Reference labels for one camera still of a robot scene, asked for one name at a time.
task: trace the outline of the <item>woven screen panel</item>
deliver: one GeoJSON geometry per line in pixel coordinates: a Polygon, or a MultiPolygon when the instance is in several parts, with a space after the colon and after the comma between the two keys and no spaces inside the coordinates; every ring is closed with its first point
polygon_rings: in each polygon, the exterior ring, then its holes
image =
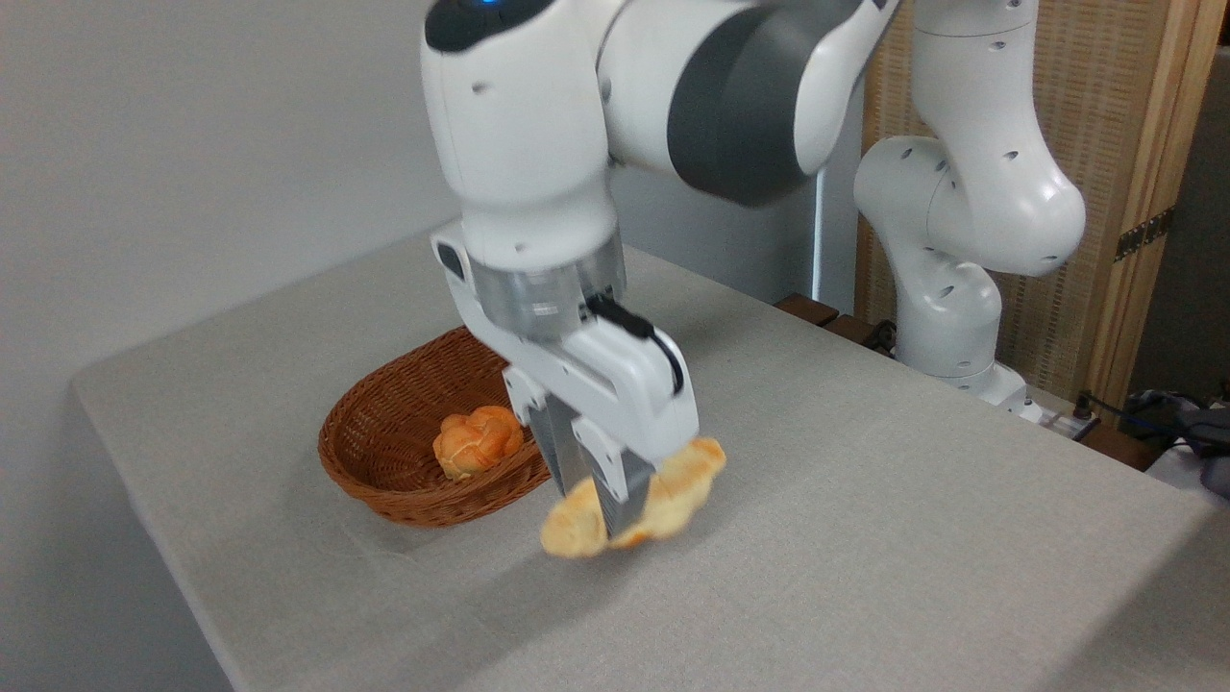
{"type": "MultiPolygon", "coordinates": [[[[1097,328],[1095,291],[1123,230],[1125,154],[1135,150],[1156,61],[1159,6],[1159,0],[1044,0],[1039,7],[1034,102],[1055,160],[1085,195],[1085,237],[1049,275],[993,275],[1004,296],[1000,361],[1060,397],[1081,388],[1097,328]]],[[[884,136],[931,135],[910,102],[911,9],[907,0],[868,71],[865,149],[884,136]]],[[[891,318],[892,272],[865,220],[859,263],[859,316],[891,318]]]]}

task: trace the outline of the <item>white wall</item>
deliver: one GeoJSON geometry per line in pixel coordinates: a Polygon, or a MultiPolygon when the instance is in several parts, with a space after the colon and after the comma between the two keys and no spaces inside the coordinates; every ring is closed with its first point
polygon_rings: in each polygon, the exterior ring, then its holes
{"type": "MultiPolygon", "coordinates": [[[[417,86],[426,5],[0,5],[4,692],[228,688],[68,382],[455,214],[417,86]]],[[[638,173],[616,192],[630,238],[765,297],[806,284],[807,213],[638,173]],[[718,226],[696,252],[670,235],[718,226]]]]}

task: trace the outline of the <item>wooden folding screen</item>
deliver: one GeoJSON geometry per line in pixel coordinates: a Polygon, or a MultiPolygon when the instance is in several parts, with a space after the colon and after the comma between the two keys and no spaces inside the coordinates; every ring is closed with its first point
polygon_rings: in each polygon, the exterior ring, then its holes
{"type": "MultiPolygon", "coordinates": [[[[1043,0],[1034,102],[1043,134],[1085,194],[1076,253],[1042,278],[995,275],[999,359],[1030,385],[1122,402],[1216,48],[1226,0],[1043,0]]],[[[930,134],[910,103],[911,4],[867,75],[863,149],[930,134]]],[[[856,313],[892,317],[888,259],[859,230],[856,313]]]]}

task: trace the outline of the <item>black cable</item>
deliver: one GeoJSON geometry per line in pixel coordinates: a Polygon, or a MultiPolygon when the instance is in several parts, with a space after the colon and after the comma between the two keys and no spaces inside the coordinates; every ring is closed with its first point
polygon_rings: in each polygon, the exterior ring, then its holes
{"type": "MultiPolygon", "coordinates": [[[[1123,419],[1123,420],[1125,420],[1128,423],[1139,425],[1140,428],[1146,428],[1149,430],[1154,430],[1154,431],[1161,433],[1164,435],[1168,435],[1170,438],[1182,438],[1183,440],[1189,440],[1189,441],[1193,441],[1193,442],[1199,442],[1200,445],[1208,445],[1210,447],[1219,447],[1219,449],[1220,447],[1225,447],[1225,444],[1221,442],[1221,441],[1218,441],[1218,440],[1210,440],[1208,438],[1200,438],[1199,435],[1193,435],[1191,433],[1184,433],[1184,431],[1175,429],[1175,428],[1170,428],[1170,427],[1165,427],[1165,425],[1157,425],[1155,423],[1150,423],[1150,422],[1146,422],[1144,419],[1139,419],[1139,418],[1137,418],[1137,417],[1134,417],[1134,415],[1132,415],[1132,414],[1129,414],[1127,412],[1123,412],[1121,409],[1117,409],[1117,408],[1107,404],[1106,402],[1098,399],[1097,397],[1093,397],[1093,395],[1091,392],[1089,392],[1087,390],[1084,391],[1084,392],[1081,392],[1080,396],[1082,398],[1089,399],[1090,402],[1097,404],[1098,407],[1106,409],[1111,414],[1113,414],[1116,417],[1119,417],[1121,419],[1123,419]]],[[[1209,428],[1223,428],[1223,427],[1209,425],[1209,428]]]]}
{"type": "Polygon", "coordinates": [[[667,342],[658,336],[657,329],[649,320],[642,317],[641,315],[630,312],[627,307],[616,302],[614,297],[601,293],[587,297],[585,305],[589,307],[589,311],[610,322],[614,322],[636,338],[642,340],[649,338],[657,343],[658,349],[662,349],[667,360],[670,361],[670,376],[674,379],[675,386],[675,390],[670,396],[674,397],[684,391],[684,368],[679,363],[679,359],[675,358],[675,353],[668,348],[667,342]]]}
{"type": "Polygon", "coordinates": [[[667,355],[667,360],[670,361],[670,375],[675,379],[675,391],[672,392],[670,396],[674,397],[684,391],[684,368],[679,365],[679,359],[675,358],[675,353],[667,348],[667,342],[658,336],[657,331],[651,333],[649,338],[658,344],[658,349],[662,349],[662,353],[667,355]]]}

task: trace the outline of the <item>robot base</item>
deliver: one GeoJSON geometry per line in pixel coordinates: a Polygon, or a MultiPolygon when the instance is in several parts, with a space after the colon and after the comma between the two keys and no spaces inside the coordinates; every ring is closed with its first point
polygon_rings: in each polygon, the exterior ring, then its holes
{"type": "Polygon", "coordinates": [[[988,404],[1004,409],[1010,414],[1016,414],[1030,423],[1042,420],[1042,408],[1028,397],[1025,379],[1012,369],[991,364],[991,368],[969,377],[937,377],[945,382],[978,397],[988,404]]]}

